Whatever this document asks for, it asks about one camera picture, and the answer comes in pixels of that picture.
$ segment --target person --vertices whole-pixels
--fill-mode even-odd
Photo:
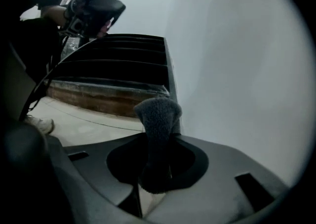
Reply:
[[[28,75],[38,84],[47,74],[46,65],[51,56],[59,49],[58,26],[66,23],[66,8],[62,6],[45,7],[41,18],[15,23],[10,41],[26,66]],[[110,22],[100,28],[97,37],[106,35]],[[54,121],[50,118],[37,118],[27,115],[26,123],[37,127],[42,133],[54,130]]]

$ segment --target black rectangular hole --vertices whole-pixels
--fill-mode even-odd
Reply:
[[[71,162],[79,160],[79,159],[83,159],[83,158],[85,158],[87,156],[89,156],[89,154],[87,152],[84,152],[84,151],[68,155],[68,157],[69,157]]]
[[[274,198],[250,173],[236,176],[235,179],[255,212],[258,212],[274,201]]]

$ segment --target tile grout line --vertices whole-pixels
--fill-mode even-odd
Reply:
[[[94,124],[98,124],[98,125],[102,125],[102,126],[107,126],[107,127],[112,127],[112,128],[118,128],[118,129],[125,129],[125,130],[131,130],[131,131],[137,131],[137,132],[143,133],[142,130],[129,129],[129,128],[123,128],[123,127],[114,127],[114,126],[109,126],[109,125],[105,125],[105,124],[102,124],[102,123],[90,121],[90,120],[87,120],[87,119],[82,119],[82,118],[79,118],[79,117],[77,117],[77,116],[74,116],[74,115],[72,115],[72,114],[70,114],[70,113],[61,111],[61,110],[59,110],[59,109],[57,109],[57,108],[55,108],[55,107],[52,107],[52,106],[49,105],[49,103],[45,103],[45,104],[48,105],[48,106],[51,107],[51,108],[54,108],[54,109],[56,109],[56,110],[58,110],[58,111],[60,111],[60,112],[63,112],[63,113],[65,113],[65,114],[67,114],[67,115],[69,115],[69,116],[72,116],[72,117],[74,117],[74,118],[77,118],[77,119],[81,119],[81,120],[88,121],[88,122],[91,122],[91,123],[94,123]]]

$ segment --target tile floor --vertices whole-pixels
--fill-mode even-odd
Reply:
[[[99,143],[144,132],[140,120],[94,112],[44,97],[30,115],[52,118],[63,146]]]

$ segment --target white sneaker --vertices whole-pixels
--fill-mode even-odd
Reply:
[[[27,115],[24,122],[35,126],[43,134],[49,134],[54,130],[54,121],[48,118],[36,118],[31,115]]]

